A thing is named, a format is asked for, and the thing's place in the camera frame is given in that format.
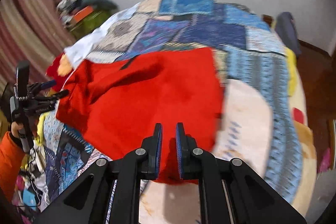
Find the orange sleeve forearm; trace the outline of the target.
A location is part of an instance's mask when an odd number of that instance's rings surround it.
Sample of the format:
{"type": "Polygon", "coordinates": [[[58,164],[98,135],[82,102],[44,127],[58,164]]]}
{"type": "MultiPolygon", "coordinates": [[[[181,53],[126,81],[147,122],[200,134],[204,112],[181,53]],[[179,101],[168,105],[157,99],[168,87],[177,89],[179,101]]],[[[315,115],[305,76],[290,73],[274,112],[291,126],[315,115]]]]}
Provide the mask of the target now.
{"type": "Polygon", "coordinates": [[[1,140],[0,183],[1,190],[8,202],[11,202],[13,198],[17,176],[24,156],[21,141],[14,137],[11,132],[5,133],[1,140]]]}

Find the left hand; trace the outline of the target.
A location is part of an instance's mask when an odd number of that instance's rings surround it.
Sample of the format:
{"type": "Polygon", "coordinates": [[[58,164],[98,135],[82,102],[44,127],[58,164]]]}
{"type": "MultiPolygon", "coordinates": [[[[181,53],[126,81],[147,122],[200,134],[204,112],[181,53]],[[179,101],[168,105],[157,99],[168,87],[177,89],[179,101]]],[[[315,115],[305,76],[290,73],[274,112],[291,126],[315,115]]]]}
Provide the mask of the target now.
{"type": "Polygon", "coordinates": [[[22,123],[17,123],[17,122],[13,122],[11,124],[11,133],[13,135],[13,137],[19,139],[19,131],[23,129],[23,124],[22,123]]]}

